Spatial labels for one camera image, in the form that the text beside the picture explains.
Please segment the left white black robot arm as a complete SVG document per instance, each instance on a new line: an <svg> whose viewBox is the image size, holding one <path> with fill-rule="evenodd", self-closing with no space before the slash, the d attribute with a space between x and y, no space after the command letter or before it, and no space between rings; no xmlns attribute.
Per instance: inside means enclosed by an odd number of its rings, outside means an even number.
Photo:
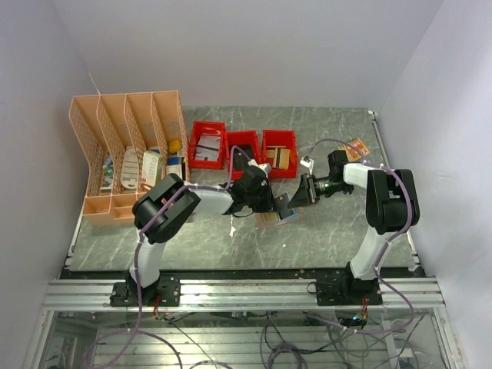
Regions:
<svg viewBox="0 0 492 369"><path fill-rule="evenodd" d="M165 245L194 213L235 216L244 208L253 213L275 211L270 171L269 164L250 160L238 180L216 186L192 184L171 174L137 200L132 213L138 243L127 278L131 298L140 305L156 298Z"/></svg>

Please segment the black VIP card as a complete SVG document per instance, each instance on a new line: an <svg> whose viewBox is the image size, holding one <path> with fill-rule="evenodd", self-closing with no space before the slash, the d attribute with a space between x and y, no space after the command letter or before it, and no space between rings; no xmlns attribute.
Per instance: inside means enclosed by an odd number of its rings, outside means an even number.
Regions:
<svg viewBox="0 0 492 369"><path fill-rule="evenodd" d="M288 207L290 200L291 196L289 193L280 194L274 199L280 221L286 221L297 214L293 208Z"/></svg>

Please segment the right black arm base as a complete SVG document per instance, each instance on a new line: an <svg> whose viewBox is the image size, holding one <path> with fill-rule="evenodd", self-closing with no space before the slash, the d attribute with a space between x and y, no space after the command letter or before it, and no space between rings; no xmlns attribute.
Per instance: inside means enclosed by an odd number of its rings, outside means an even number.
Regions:
<svg viewBox="0 0 492 369"><path fill-rule="evenodd" d="M345 271L316 277L307 285L307 292L315 296L318 306L372 306L383 303L377 279L365 281Z"/></svg>

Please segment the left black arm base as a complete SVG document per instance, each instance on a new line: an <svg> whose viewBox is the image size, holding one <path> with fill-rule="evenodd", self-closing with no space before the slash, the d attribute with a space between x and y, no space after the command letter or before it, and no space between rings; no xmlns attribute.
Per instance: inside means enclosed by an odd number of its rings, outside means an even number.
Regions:
<svg viewBox="0 0 492 369"><path fill-rule="evenodd" d="M155 283L140 288L142 306L177 307L180 303L181 284L173 277L164 277ZM137 284L131 278L113 285L110 296L111 307L138 307Z"/></svg>

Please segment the gold cards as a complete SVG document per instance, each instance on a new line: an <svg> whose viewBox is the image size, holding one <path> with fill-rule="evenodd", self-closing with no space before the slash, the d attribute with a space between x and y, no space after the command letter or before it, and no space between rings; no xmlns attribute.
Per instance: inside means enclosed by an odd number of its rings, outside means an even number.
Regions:
<svg viewBox="0 0 492 369"><path fill-rule="evenodd" d="M275 169L287 170L290 162L290 149L284 146L267 147L266 158L271 160L271 166Z"/></svg>

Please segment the gold VIP card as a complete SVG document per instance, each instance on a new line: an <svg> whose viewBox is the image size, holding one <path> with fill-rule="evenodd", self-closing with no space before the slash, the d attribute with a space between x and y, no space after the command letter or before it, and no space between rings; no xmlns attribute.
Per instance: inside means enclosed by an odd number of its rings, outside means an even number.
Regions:
<svg viewBox="0 0 492 369"><path fill-rule="evenodd" d="M264 224L276 224L279 222L279 217L276 212L261 213L261 219Z"/></svg>

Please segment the brown leather card holder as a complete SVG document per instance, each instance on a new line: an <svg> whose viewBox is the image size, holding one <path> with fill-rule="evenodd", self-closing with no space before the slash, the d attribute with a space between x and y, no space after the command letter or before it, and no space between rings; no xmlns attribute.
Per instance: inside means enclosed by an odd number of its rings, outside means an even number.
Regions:
<svg viewBox="0 0 492 369"><path fill-rule="evenodd" d="M297 209L294 209L294 213L284 219L281 219L278 212L255 213L254 218L259 228L277 227L284 224L297 223L304 219L303 214Z"/></svg>

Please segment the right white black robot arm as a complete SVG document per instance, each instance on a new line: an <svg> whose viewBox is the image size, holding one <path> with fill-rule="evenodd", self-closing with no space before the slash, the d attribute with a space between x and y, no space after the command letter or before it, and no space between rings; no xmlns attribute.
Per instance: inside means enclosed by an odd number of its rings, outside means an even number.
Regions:
<svg viewBox="0 0 492 369"><path fill-rule="evenodd" d="M356 187L366 191L365 217L368 229L356 255L337 275L314 282L308 292L320 306L381 304L378 274L391 243L420 219L414 177L408 169L393 170L367 162L350 162L343 150L327 156L329 175L317 178L303 174L289 208L317 204L342 192L351 194Z"/></svg>

